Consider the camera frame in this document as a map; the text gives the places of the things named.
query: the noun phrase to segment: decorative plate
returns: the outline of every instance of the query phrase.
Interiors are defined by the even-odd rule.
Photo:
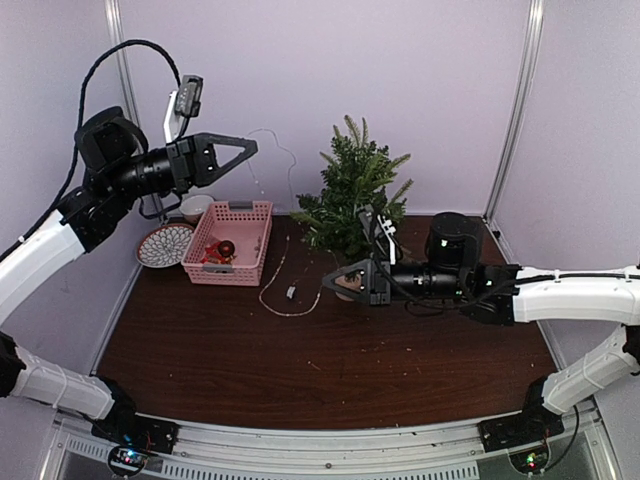
[[[149,268],[177,265],[191,242],[194,227],[182,223],[165,225],[144,237],[138,247],[138,261]]]

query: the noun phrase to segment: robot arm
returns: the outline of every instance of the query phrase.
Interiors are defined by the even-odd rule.
[[[388,222],[371,209],[360,214],[375,245],[373,258],[327,275],[328,288],[369,305],[395,299],[431,302],[437,310],[456,309],[486,324],[514,325],[540,320],[609,321],[619,324],[600,346],[573,365],[531,384],[521,413],[481,422],[486,451],[512,448],[562,433],[561,415],[590,395],[640,372],[640,269],[564,272],[520,265],[480,263],[479,224],[464,215],[436,215],[425,245],[426,263],[394,264],[394,242],[383,235]],[[335,280],[358,273],[358,291]],[[447,306],[434,300],[453,302]]]
[[[257,152],[253,140],[183,136],[185,118],[199,111],[201,87],[202,79],[189,76],[172,94],[167,114],[172,124],[166,129],[171,141],[163,148],[148,151],[144,134],[119,107],[100,112],[76,132],[87,167],[83,185],[64,196],[44,224],[0,263],[0,327],[51,275],[105,241],[136,200],[210,185]],[[220,144],[242,151],[220,166],[214,148]],[[138,148],[142,153],[134,155]],[[8,395],[80,413],[96,422],[98,436],[133,447],[146,448],[151,436],[159,439],[154,449],[162,451],[159,442],[175,438],[171,430],[136,417],[135,403],[114,382],[47,362],[0,333],[0,397]],[[164,451],[170,451],[168,443]]]

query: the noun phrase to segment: light purple wall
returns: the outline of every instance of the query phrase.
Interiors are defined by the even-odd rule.
[[[296,193],[318,192],[332,125],[365,116],[392,154],[413,153],[399,181],[416,181],[413,212],[481,212],[511,112],[528,18],[520,0],[123,0],[125,35],[164,45],[184,73],[205,78],[191,132],[276,131],[299,166]],[[143,125],[155,128],[165,65],[132,54]],[[258,133],[253,168],[279,210],[291,200],[291,158]],[[207,189],[222,199],[261,198],[246,166]]]
[[[540,57],[497,223],[517,261],[614,268],[640,252],[640,3],[547,2]],[[613,325],[553,323],[572,362]],[[624,478],[640,468],[640,381],[601,395]]]
[[[24,233],[71,161],[80,83],[109,47],[102,2],[0,3],[0,250]],[[120,104],[114,63],[89,87],[87,113]],[[18,343],[88,373],[149,226],[131,216],[102,248],[50,279],[4,324]],[[53,410],[0,399],[0,477],[32,478]]]

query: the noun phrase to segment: white bowl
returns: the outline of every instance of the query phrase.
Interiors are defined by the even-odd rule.
[[[180,213],[187,222],[196,225],[212,203],[213,198],[209,195],[194,195],[182,201]]]

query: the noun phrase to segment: wooden table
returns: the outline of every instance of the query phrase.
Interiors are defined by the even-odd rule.
[[[421,258],[428,217],[399,239]],[[283,312],[306,310],[333,256],[310,252],[302,229],[276,217],[262,278]],[[489,235],[483,261],[503,263]],[[296,283],[294,302],[285,298]],[[555,370],[535,324],[474,323],[456,312],[408,315],[402,302],[368,307],[324,290],[313,313],[283,318],[257,288],[193,285],[181,267],[145,269],[99,373],[139,410],[174,419],[276,429],[410,426],[518,410],[529,383]]]

